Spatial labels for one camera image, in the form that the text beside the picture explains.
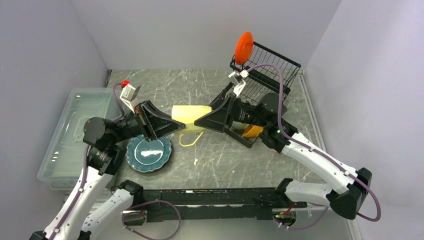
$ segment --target dish rack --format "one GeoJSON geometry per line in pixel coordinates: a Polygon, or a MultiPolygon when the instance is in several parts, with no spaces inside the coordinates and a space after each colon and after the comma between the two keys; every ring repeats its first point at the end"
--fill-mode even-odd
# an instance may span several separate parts
{"type": "MultiPolygon", "coordinates": [[[[252,53],[245,64],[236,64],[235,57],[233,56],[229,66],[233,70],[241,72],[255,65],[264,63],[275,64],[281,69],[284,84],[284,102],[284,100],[290,93],[290,87],[292,86],[293,80],[295,79],[296,74],[301,68],[301,65],[299,63],[257,42],[254,42],[252,53]]],[[[279,93],[280,91],[280,76],[278,72],[270,66],[262,66],[250,71],[249,76],[247,77],[247,79],[245,79],[245,81],[246,86],[244,87],[243,92],[240,94],[240,98],[242,101],[249,102],[254,106],[259,103],[259,101],[265,94],[271,92],[279,93]]],[[[235,130],[231,127],[226,128],[225,132],[230,135],[230,137],[236,139],[248,148],[251,148],[258,139],[257,137],[242,137],[243,130],[235,130]]]]}

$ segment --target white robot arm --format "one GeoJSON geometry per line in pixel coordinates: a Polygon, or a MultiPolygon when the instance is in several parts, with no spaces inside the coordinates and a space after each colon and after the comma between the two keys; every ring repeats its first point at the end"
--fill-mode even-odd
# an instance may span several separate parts
{"type": "MultiPolygon", "coordinates": [[[[378,221],[379,204],[369,188],[371,172],[366,168],[356,170],[323,153],[294,126],[285,122],[281,118],[282,101],[275,93],[267,93],[256,106],[242,102],[238,96],[246,85],[244,78],[247,75],[245,71],[230,74],[233,91],[226,96],[232,86],[229,84],[209,105],[213,110],[194,121],[194,125],[226,133],[226,128],[233,122],[262,126],[259,137],[267,147],[299,161],[326,182],[305,183],[285,178],[275,190],[280,201],[285,205],[296,202],[319,204],[331,207],[346,219],[354,219],[370,193],[377,204],[377,217],[363,217],[378,221]]],[[[152,141],[186,127],[184,122],[161,112],[149,100],[138,101],[139,89],[130,84],[124,87],[120,99],[132,112],[123,119],[112,122],[93,117],[86,122],[83,141],[91,146],[85,169],[86,184],[81,187],[77,183],[59,214],[44,231],[34,232],[30,240],[96,239],[112,216],[144,202],[143,187],[127,180],[107,202],[88,216],[96,197],[116,174],[125,156],[126,149],[116,143],[141,134],[147,141],[152,141]]],[[[83,176],[84,169],[78,180],[80,183],[84,181],[83,176]]]]}

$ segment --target orange plate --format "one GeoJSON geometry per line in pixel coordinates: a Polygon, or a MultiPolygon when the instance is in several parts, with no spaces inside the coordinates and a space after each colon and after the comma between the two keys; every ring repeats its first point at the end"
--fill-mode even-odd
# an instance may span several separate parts
{"type": "Polygon", "coordinates": [[[237,46],[235,47],[234,59],[238,65],[245,64],[252,54],[253,50],[253,36],[250,32],[245,32],[241,35],[238,40],[237,46]]]}

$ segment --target transparent container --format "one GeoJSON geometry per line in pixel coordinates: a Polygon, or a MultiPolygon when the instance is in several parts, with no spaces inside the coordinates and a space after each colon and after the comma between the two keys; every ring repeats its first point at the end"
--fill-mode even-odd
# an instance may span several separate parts
{"type": "MultiPolygon", "coordinates": [[[[52,190],[72,190],[83,168],[84,124],[92,117],[113,119],[119,108],[111,88],[74,88],[50,141],[37,178],[52,190]]],[[[115,178],[108,184],[114,184],[115,178]]]]}

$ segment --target blue ceramic plate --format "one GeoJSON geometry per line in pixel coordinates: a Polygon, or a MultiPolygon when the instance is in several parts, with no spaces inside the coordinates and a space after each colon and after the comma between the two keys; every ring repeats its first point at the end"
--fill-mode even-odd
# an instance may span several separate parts
{"type": "Polygon", "coordinates": [[[163,167],[172,154],[169,137],[148,142],[143,135],[134,137],[126,147],[129,166],[141,173],[150,173],[163,167]]]}

